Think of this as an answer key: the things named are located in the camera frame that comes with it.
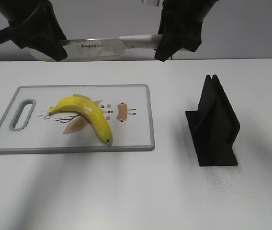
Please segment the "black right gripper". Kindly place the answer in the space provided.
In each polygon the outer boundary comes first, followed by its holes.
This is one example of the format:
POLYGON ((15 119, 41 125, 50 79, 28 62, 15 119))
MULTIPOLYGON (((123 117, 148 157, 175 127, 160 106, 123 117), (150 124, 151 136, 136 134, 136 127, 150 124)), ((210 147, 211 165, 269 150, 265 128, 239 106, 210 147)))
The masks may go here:
POLYGON ((181 48, 196 51, 204 18, 213 6, 213 0, 165 0, 158 30, 162 39, 154 58, 165 62, 181 48))

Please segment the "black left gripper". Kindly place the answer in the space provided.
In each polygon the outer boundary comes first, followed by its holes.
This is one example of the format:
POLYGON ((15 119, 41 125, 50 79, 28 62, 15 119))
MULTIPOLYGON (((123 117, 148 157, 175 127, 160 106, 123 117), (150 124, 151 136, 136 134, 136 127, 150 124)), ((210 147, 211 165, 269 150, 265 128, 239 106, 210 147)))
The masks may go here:
POLYGON ((0 44, 13 41, 19 48, 28 47, 55 61, 68 57, 60 41, 66 40, 51 1, 0 0, 0 14, 9 26, 0 30, 0 44))

